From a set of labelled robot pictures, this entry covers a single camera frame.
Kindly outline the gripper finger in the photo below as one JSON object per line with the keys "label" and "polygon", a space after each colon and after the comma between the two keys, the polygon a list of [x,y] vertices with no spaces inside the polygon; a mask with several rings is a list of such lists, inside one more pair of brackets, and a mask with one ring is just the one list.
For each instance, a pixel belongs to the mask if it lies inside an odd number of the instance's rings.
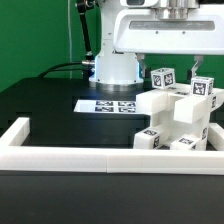
{"label": "gripper finger", "polygon": [[190,80],[192,77],[196,76],[196,71],[203,63],[204,56],[203,55],[195,55],[194,56],[194,62],[195,64],[191,69],[187,72],[187,79]]}
{"label": "gripper finger", "polygon": [[146,74],[146,64],[144,62],[145,60],[145,54],[136,54],[137,55],[137,61],[138,61],[138,64],[140,66],[140,70],[141,70],[141,76],[142,78],[145,78],[145,74]]}

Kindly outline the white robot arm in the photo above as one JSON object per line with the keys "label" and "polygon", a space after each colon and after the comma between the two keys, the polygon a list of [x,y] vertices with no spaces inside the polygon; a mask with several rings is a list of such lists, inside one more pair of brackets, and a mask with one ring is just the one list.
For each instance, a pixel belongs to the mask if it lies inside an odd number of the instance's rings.
{"label": "white robot arm", "polygon": [[92,87],[128,91],[143,85],[146,54],[224,55],[224,0],[97,0],[101,49]]}

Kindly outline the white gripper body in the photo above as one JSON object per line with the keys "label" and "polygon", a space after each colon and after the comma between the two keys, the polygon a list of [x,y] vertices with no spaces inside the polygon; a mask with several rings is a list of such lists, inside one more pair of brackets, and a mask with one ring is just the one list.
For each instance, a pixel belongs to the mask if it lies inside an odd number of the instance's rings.
{"label": "white gripper body", "polygon": [[186,20],[159,20],[153,9],[122,10],[115,21],[117,52],[224,55],[224,8],[190,10]]}

